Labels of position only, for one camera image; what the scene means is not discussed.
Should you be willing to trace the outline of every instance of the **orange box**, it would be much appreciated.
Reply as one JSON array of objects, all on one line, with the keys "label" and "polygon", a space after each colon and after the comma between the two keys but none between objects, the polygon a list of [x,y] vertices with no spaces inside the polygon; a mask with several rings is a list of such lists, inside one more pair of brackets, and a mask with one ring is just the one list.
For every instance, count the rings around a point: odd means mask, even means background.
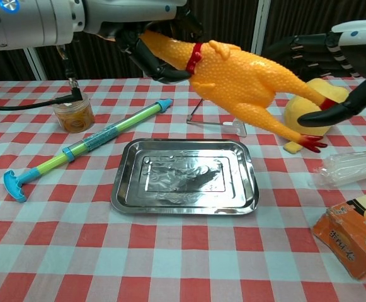
[{"label": "orange box", "polygon": [[352,278],[366,278],[366,195],[328,208],[312,230]]}]

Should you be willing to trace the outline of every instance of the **yellow toy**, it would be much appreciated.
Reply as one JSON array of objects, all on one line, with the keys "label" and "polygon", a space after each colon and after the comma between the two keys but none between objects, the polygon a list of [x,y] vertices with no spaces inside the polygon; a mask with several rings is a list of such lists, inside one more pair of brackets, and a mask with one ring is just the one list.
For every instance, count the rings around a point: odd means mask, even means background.
[{"label": "yellow toy", "polygon": [[[331,85],[328,81],[323,79],[317,78],[310,80],[307,82],[307,85],[337,103],[342,103],[349,95],[348,90],[344,87]],[[300,116],[319,110],[320,108],[312,101],[302,98],[301,96],[294,96],[285,107],[283,120],[287,127],[296,132],[307,135],[323,136],[329,131],[331,126],[308,128],[300,126],[297,122],[297,119]],[[303,146],[295,142],[289,142],[283,148],[289,153],[296,154],[303,148]]]},{"label": "yellow toy", "polygon": [[296,142],[313,152],[325,148],[322,136],[306,135],[290,129],[268,111],[277,92],[310,99],[321,109],[336,103],[309,87],[290,70],[240,47],[209,41],[188,43],[153,31],[140,39],[151,52],[178,70],[192,73],[190,84],[204,99],[212,101],[237,119]]}]

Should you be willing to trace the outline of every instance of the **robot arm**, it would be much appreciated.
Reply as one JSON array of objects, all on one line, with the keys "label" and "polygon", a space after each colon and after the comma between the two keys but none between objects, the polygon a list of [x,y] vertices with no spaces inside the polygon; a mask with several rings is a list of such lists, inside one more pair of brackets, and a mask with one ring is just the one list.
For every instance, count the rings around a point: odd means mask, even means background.
[{"label": "robot arm", "polygon": [[[366,78],[366,20],[336,25],[328,34],[287,38],[269,47],[263,56],[295,73],[303,69],[304,80],[324,76]],[[345,102],[303,115],[298,122],[307,127],[331,126],[358,115],[365,108],[366,80]]]},{"label": "robot arm", "polygon": [[64,45],[75,32],[115,40],[148,76],[166,84],[191,74],[161,65],[139,40],[153,23],[178,21],[202,34],[186,0],[0,0],[0,50]]}]

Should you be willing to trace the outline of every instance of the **metal tray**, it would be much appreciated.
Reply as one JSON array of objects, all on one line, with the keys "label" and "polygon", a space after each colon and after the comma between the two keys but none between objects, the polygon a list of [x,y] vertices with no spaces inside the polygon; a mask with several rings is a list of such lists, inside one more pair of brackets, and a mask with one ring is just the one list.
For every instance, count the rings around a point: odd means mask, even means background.
[{"label": "metal tray", "polygon": [[138,139],[125,147],[111,202],[124,213],[243,215],[258,198],[239,142]]}]

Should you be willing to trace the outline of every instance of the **table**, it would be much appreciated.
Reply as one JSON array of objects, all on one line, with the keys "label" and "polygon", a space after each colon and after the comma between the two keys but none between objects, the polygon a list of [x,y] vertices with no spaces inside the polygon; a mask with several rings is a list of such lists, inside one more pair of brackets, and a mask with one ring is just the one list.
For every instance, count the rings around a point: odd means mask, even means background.
[{"label": "table", "polygon": [[[360,81],[329,80],[349,89]],[[0,111],[0,301],[366,301],[366,281],[351,279],[310,227],[327,206],[366,193],[366,181],[317,188],[322,158],[366,150],[366,110],[333,127],[321,154],[288,154],[285,140],[248,127],[248,136],[218,126],[187,125],[199,97],[187,82],[150,79],[80,81],[96,124],[66,134],[52,108]],[[65,81],[0,82],[0,105],[46,101]],[[289,94],[269,108],[280,118]],[[154,103],[173,98],[151,118],[75,162],[23,186],[28,201],[8,196],[3,174],[21,174],[62,148]],[[233,120],[204,104],[200,120]],[[124,146],[136,138],[228,138],[250,151],[259,208],[246,216],[132,216],[111,209],[110,191]]]}]

